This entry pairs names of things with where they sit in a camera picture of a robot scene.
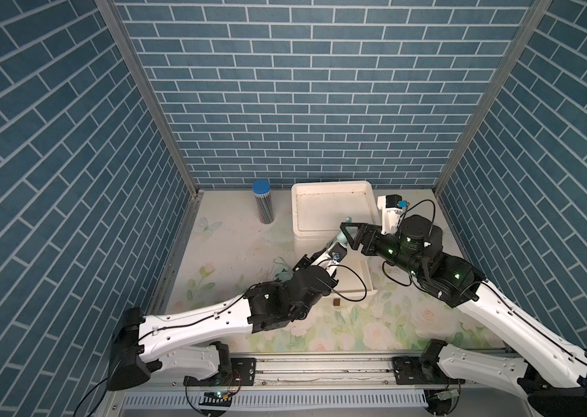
floral tablecloth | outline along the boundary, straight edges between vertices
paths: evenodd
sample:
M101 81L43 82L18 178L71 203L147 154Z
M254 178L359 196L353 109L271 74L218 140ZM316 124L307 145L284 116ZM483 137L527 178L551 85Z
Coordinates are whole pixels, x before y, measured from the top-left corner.
M416 203L431 198L428 190L397 192ZM167 313L184 312L227 300L250 285L278 278L283 264L294 265L291 192L272 191L275 221L262 225L250 191L206 191ZM444 250L460 255L448 224ZM474 319L411 287L398 286L381 272L381 260L371 257L368 268L378 293L369 302L333 307L317 305L305 320L283 329L222 340L232 352L393 352L422 350L430 338L445 339L462 348L501 348L502 341ZM389 275L407 281L404 271L386 267Z

